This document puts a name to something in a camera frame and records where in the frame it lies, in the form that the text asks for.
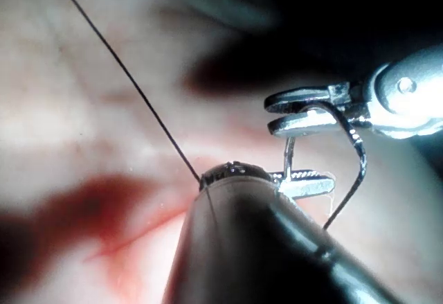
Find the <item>right arm needle driver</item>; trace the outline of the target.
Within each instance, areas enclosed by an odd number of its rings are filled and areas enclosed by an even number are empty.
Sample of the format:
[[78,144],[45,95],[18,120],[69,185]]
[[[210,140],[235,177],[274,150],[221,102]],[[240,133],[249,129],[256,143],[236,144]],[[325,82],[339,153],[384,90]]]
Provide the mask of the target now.
[[442,130],[442,45],[382,64],[350,80],[346,113],[353,125],[395,139]]

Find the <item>left arm needle driver jaw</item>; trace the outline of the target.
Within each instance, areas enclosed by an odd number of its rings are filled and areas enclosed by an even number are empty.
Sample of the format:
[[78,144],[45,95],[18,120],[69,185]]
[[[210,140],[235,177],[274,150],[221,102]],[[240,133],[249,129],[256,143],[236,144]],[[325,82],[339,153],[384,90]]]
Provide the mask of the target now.
[[328,179],[329,176],[325,174],[321,174],[316,170],[304,169],[304,170],[292,170],[288,175],[284,171],[279,172],[270,172],[269,178],[271,181],[301,181],[308,179]]
[[335,180],[328,176],[285,179],[278,191],[288,198],[297,200],[331,193]]

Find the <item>left arm needle driver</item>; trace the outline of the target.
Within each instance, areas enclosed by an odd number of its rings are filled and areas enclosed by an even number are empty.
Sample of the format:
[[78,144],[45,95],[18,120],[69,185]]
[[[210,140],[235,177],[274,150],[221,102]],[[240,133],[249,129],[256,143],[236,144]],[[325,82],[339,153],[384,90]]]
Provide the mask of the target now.
[[238,176],[255,177],[272,182],[271,175],[260,166],[240,161],[229,161],[204,172],[199,180],[199,189],[203,190],[217,181]]

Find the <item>right arm needle driver jaw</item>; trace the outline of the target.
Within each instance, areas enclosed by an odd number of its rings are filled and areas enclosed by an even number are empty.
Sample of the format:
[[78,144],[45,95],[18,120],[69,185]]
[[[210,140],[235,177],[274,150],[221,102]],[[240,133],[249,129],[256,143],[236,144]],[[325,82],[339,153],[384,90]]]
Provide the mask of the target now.
[[264,108],[269,113],[291,114],[315,102],[341,105],[350,101],[350,83],[340,82],[317,87],[297,87],[268,96]]
[[267,127],[273,136],[309,136],[339,129],[337,120],[320,108],[277,118],[269,122]]

